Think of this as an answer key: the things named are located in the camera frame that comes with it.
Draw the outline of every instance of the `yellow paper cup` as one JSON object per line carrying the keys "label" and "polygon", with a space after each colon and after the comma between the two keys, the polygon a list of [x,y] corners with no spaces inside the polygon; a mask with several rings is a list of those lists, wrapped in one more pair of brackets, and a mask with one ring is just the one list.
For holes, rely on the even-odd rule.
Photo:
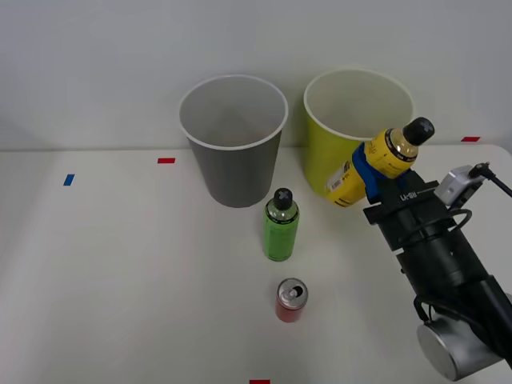
{"label": "yellow paper cup", "polygon": [[304,92],[308,140],[304,173],[313,190],[325,184],[362,141],[407,125],[414,116],[409,91],[372,70],[344,69],[314,78]]}

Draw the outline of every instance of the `gray paper cup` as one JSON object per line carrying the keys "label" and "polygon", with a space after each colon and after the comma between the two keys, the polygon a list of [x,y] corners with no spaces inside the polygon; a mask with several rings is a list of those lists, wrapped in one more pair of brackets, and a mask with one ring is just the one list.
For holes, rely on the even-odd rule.
{"label": "gray paper cup", "polygon": [[266,196],[288,118],[276,86],[246,75],[211,78],[185,95],[179,117],[212,198],[239,208]]}

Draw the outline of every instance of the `cup rim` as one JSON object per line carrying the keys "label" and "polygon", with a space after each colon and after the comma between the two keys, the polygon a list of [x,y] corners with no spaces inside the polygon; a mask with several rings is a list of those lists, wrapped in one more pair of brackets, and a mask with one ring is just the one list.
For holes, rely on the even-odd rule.
{"label": "cup rim", "polygon": [[317,117],[311,111],[310,105],[309,105],[309,103],[307,101],[307,99],[308,99],[308,92],[309,92],[310,88],[320,78],[323,78],[324,76],[327,76],[329,74],[334,74],[336,72],[348,72],[348,71],[358,71],[358,72],[367,72],[369,74],[375,74],[375,75],[380,76],[380,77],[388,80],[389,82],[392,82],[393,84],[395,84],[398,88],[403,90],[405,92],[405,94],[407,95],[407,97],[409,98],[410,104],[412,106],[411,116],[409,117],[409,120],[411,121],[413,119],[414,113],[415,113],[415,110],[416,110],[415,105],[414,105],[413,97],[410,94],[409,90],[406,88],[406,86],[404,86],[399,80],[397,80],[396,78],[392,78],[391,76],[389,76],[387,74],[383,74],[381,72],[378,72],[376,70],[371,70],[371,69],[368,69],[368,68],[361,68],[361,67],[357,67],[357,66],[347,66],[347,67],[343,67],[343,68],[337,68],[335,70],[328,70],[327,72],[323,72],[323,73],[319,74],[318,76],[313,78],[313,80],[310,81],[310,83],[306,87],[306,90],[304,91],[304,95],[302,97],[302,102],[304,104],[304,107],[306,108],[306,112],[307,112],[308,116],[310,116],[313,119],[313,121],[316,122],[321,128],[323,128],[327,132],[329,132],[331,134],[334,134],[334,135],[336,135],[336,136],[338,136],[340,138],[347,138],[349,140],[357,140],[357,141],[360,141],[360,142],[367,142],[367,141],[372,139],[372,138],[358,138],[356,136],[350,136],[348,134],[342,134],[341,132],[337,132],[336,130],[333,130],[332,128],[329,128],[323,122],[321,122],[320,120],[317,119]]}
{"label": "cup rim", "polygon": [[[266,84],[266,85],[270,86],[273,90],[275,90],[278,93],[278,95],[281,96],[282,102],[285,107],[285,113],[284,113],[284,116],[283,116],[282,121],[279,124],[278,128],[274,132],[269,134],[268,136],[265,136],[263,139],[258,140],[257,142],[252,142],[251,144],[246,144],[244,146],[214,146],[212,144],[208,144],[207,142],[203,142],[203,141],[195,138],[189,132],[187,132],[187,130],[183,126],[182,116],[181,116],[182,105],[183,105],[184,101],[186,100],[186,98],[188,98],[190,96],[190,94],[192,92],[194,92],[197,88],[204,86],[205,84],[207,84],[209,82],[215,82],[217,80],[224,79],[224,78],[248,78],[251,80],[262,82],[263,84]],[[213,76],[212,78],[208,78],[206,80],[203,80],[202,82],[199,82],[194,87],[192,87],[192,89],[190,89],[188,92],[186,92],[186,94],[182,97],[182,99],[179,102],[178,114],[179,114],[180,129],[182,130],[182,132],[185,134],[185,136],[189,140],[192,140],[196,144],[198,144],[200,146],[204,146],[206,148],[210,148],[212,150],[248,150],[249,148],[254,148],[256,146],[260,146],[261,144],[263,144],[265,142],[268,142],[269,140],[274,138],[277,134],[279,134],[282,131],[282,128],[284,127],[284,125],[286,123],[286,120],[288,120],[288,101],[286,100],[284,93],[281,92],[281,90],[279,88],[277,88],[274,84],[272,84],[271,82],[268,82],[267,80],[258,78],[256,76],[252,76],[250,74],[221,74],[219,76]]]}

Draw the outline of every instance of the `green bottle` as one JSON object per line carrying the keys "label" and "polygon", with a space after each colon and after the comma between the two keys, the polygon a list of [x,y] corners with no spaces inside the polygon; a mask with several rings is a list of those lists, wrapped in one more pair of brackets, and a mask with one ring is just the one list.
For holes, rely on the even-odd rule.
{"label": "green bottle", "polygon": [[291,190],[279,188],[265,206],[265,255],[275,262],[287,260],[294,251],[298,206]]}

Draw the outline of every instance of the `paper cup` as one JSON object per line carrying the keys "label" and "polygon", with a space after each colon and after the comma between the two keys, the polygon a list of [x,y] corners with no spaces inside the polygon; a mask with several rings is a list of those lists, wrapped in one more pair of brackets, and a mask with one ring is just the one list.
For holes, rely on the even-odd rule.
{"label": "paper cup", "polygon": [[304,92],[308,139],[304,173],[318,194],[362,141],[407,125],[414,116],[409,91],[372,70],[334,70],[314,78]]}
{"label": "paper cup", "polygon": [[211,78],[186,94],[179,117],[212,198],[244,207],[266,196],[288,118],[276,86],[246,75]]}

